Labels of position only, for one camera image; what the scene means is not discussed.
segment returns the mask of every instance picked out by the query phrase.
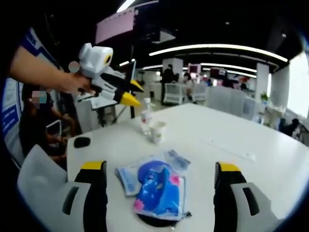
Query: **desk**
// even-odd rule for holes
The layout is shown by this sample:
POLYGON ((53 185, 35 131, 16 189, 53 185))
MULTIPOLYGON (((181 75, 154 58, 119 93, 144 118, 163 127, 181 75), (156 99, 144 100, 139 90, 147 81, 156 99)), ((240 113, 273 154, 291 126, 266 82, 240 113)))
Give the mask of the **desk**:
POLYGON ((107 160, 107 227, 110 232, 169 232, 153 228, 133 213, 134 198, 126 199, 115 168, 161 150, 175 149, 191 161, 187 179, 186 210, 175 231, 212 232, 214 227, 215 162, 234 162, 248 182, 255 183, 272 201, 278 218, 286 217, 297 203, 309 178, 309 148, 283 133, 237 116, 195 104, 175 106, 154 113, 168 124, 164 143, 154 145, 140 133, 140 118, 84 134, 89 147, 73 148, 68 141, 68 179, 73 181, 85 161, 107 160), (229 147, 228 152, 207 142, 212 139, 229 147), (255 161, 240 158, 235 151, 255 154, 255 161))

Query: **black ceiling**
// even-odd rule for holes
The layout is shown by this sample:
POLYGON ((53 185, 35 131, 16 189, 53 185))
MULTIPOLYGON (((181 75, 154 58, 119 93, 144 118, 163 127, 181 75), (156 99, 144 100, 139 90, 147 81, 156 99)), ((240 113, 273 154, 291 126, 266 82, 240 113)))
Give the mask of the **black ceiling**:
MULTIPOLYGON (((149 0, 137 0, 134 4, 146 1, 149 0)), ((42 20, 38 20, 35 30, 51 54, 66 68, 70 61, 77 59, 79 49, 84 43, 94 43, 96 23, 115 13, 122 2, 124 0, 114 0, 109 6, 98 4, 91 11, 84 10, 89 13, 78 17, 67 12, 42 15, 42 20)), ((227 54, 259 58, 275 63, 279 68, 287 64, 262 54, 234 49, 191 49, 153 57, 148 55, 153 51, 181 45, 237 44, 267 50, 287 59, 293 58, 302 50, 299 27, 286 17, 286 12, 280 6, 209 4, 194 0, 191 0, 190 4, 185 1, 186 4, 182 5, 179 2, 161 0, 159 4, 148 7, 142 20, 136 22, 136 25, 154 25, 157 30, 168 31, 176 37, 175 40, 161 44, 143 41, 141 32, 136 29, 99 45, 111 46, 114 49, 113 64, 118 65, 135 58, 138 67, 162 64, 163 58, 178 57, 182 58, 185 64, 209 62, 256 68, 256 60, 227 54)))

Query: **paper cup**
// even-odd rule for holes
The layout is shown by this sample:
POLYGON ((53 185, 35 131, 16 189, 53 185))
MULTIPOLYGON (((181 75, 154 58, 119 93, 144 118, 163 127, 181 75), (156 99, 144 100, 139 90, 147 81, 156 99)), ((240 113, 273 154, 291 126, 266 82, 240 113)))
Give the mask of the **paper cup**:
POLYGON ((165 138, 166 123, 157 121, 150 124, 150 139, 153 143, 158 144, 165 138))

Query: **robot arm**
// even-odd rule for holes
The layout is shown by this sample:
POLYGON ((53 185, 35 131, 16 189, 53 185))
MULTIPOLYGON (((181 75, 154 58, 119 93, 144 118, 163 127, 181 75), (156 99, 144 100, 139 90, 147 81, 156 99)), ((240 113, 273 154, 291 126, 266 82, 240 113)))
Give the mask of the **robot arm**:
MULTIPOLYGON (((139 101, 129 91, 143 92, 142 87, 134 80, 128 82, 125 75, 110 67, 112 55, 113 50, 110 47, 84 44, 79 53, 82 74, 91 78, 91 85, 100 96, 124 105, 138 106, 139 101)), ((93 96, 88 94, 80 99, 91 97, 93 96)))

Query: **plastic water bottle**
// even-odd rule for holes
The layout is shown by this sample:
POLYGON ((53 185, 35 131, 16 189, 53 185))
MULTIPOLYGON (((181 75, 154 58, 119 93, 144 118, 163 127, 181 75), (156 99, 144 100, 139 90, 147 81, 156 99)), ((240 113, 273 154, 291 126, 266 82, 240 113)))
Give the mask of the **plastic water bottle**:
POLYGON ((150 121, 152 119, 153 110, 151 108, 151 100, 150 100, 150 98, 144 98, 144 101, 145 101, 145 108, 144 108, 144 110, 140 114, 140 117, 141 117, 141 129, 142 129, 142 132, 145 135, 148 135, 150 133, 149 124, 150 124, 150 121))

